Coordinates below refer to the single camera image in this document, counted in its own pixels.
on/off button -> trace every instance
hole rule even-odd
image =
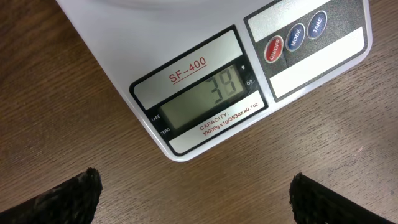
[[[268,41],[266,49],[264,50],[264,59],[268,63],[276,62],[282,55],[284,49],[284,40],[281,36],[277,35]]]

wooden table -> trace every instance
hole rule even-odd
[[[349,72],[198,158],[168,160],[55,1],[0,4],[0,211],[95,167],[93,223],[294,223],[299,172],[398,222],[398,4]]]

display panel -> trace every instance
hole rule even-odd
[[[243,91],[238,71],[232,65],[162,105],[160,110],[178,129]]]

button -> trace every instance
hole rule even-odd
[[[264,51],[264,59],[268,63],[276,62],[282,55],[284,49],[284,40],[281,36],[275,36],[268,41]]]
[[[328,16],[325,11],[319,11],[313,15],[308,25],[308,37],[312,40],[320,37],[326,28]]]
[[[286,37],[286,49],[288,51],[295,51],[299,49],[305,38],[304,24],[294,25]]]

white scale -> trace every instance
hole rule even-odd
[[[57,1],[174,161],[347,71],[372,44],[368,0]]]

